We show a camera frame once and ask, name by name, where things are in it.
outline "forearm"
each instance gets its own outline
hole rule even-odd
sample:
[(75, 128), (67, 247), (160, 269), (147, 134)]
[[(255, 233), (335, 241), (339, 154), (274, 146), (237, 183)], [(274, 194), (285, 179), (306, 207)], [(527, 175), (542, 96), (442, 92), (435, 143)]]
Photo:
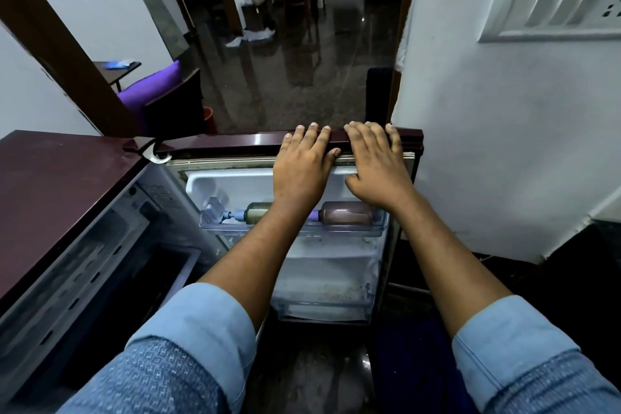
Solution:
[(258, 331), (284, 258), (304, 224), (304, 212), (274, 203), (256, 226), (199, 282), (210, 283), (235, 298)]
[(395, 211), (453, 337), (472, 316), (511, 292), (455, 237), (415, 189)]

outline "right hand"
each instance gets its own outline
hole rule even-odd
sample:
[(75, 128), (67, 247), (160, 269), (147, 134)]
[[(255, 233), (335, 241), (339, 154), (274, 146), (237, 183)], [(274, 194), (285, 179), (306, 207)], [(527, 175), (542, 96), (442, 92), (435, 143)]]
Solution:
[[(397, 128), (377, 123), (352, 121), (345, 125), (352, 142), (357, 174), (345, 179), (347, 188), (363, 202), (397, 213), (400, 205), (414, 193), (412, 179), (403, 163), (403, 149)], [(388, 143), (386, 133), (392, 143)]]

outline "fingers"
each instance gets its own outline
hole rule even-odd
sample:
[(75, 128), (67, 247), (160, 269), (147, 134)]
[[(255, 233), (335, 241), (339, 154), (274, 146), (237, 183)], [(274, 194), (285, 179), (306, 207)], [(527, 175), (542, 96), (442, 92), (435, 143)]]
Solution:
[(323, 177), (325, 179), (330, 175), (330, 169), (334, 165), (334, 161), (337, 160), (337, 157), (340, 156), (341, 150), (335, 147), (333, 150), (326, 154), (325, 159), (323, 160)]
[(312, 148), (313, 144), (315, 144), (315, 140), (317, 139), (317, 128), (318, 124), (313, 122), (310, 124), (306, 134), (304, 135), (304, 139), (300, 143), (300, 147), (304, 149)]
[(352, 144), (352, 152), (354, 157), (360, 157), (369, 152), (366, 147), (365, 141), (362, 138), (361, 132), (351, 125), (345, 125), (345, 132), (347, 136), (350, 138), (350, 142)]
[(363, 125), (361, 122), (359, 121), (352, 121), (350, 123), (350, 125), (352, 125), (353, 127), (355, 127), (357, 130), (359, 130), (360, 134), (362, 135), (362, 138), (365, 141), (366, 144), (366, 148), (368, 150), (371, 150), (371, 148), (376, 149), (378, 147), (377, 144), (377, 140), (375, 139), (375, 135), (373, 134), (373, 132), (369, 129), (368, 126)]
[(397, 132), (397, 128), (388, 123), (386, 125), (386, 132), (390, 135), (392, 153), (396, 154), (400, 159), (403, 159), (403, 147), (401, 146), (401, 137)]
[(345, 178), (345, 184), (347, 185), (347, 188), (350, 189), (350, 192), (352, 192), (355, 197), (360, 198), (357, 193), (358, 188), (360, 186), (360, 178), (358, 177), (358, 174), (348, 175)]
[(369, 127), (371, 132), (375, 135), (379, 148), (384, 152), (390, 151), (390, 144), (388, 144), (388, 138), (386, 137), (384, 128), (379, 126), (377, 123), (371, 123), (369, 121), (367, 121), (365, 125)]
[(325, 148), (328, 146), (328, 141), (330, 141), (330, 127), (324, 126), (311, 149), (316, 151), (319, 157), (322, 158)]
[(291, 144), (291, 133), (284, 135), (283, 143), (280, 145), (280, 151), (286, 151)]
[(290, 147), (298, 146), (298, 144), (302, 142), (303, 137), (304, 137), (304, 126), (298, 125), (296, 127), (296, 132), (293, 133), (293, 137), (291, 138)]

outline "light blue shirt sleeve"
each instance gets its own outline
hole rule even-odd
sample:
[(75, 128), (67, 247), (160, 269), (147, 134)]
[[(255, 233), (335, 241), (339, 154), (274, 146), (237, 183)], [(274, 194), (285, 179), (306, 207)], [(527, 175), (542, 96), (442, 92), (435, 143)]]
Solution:
[(495, 301), (453, 338), (453, 353), (479, 411), (502, 389), (576, 343), (519, 296)]
[(175, 294), (129, 339), (167, 339), (190, 354), (224, 392), (232, 414), (242, 408), (256, 336), (245, 309), (224, 290), (206, 283)]

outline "hand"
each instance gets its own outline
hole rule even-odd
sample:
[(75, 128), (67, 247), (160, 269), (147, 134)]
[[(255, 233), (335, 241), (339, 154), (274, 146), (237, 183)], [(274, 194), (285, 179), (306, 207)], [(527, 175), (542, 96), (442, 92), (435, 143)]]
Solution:
[(274, 205), (286, 206), (304, 219), (323, 195), (330, 169), (341, 153), (337, 148), (324, 157), (330, 127), (323, 127), (318, 137), (317, 129), (311, 123), (306, 134), (302, 125), (293, 136), (287, 133), (274, 163)]
[(386, 133), (377, 123), (352, 121), (345, 125), (352, 142), (357, 174), (345, 179), (347, 188), (363, 202), (397, 213), (401, 203), (414, 193), (412, 179), (403, 163), (401, 138), (397, 128), (386, 125)]

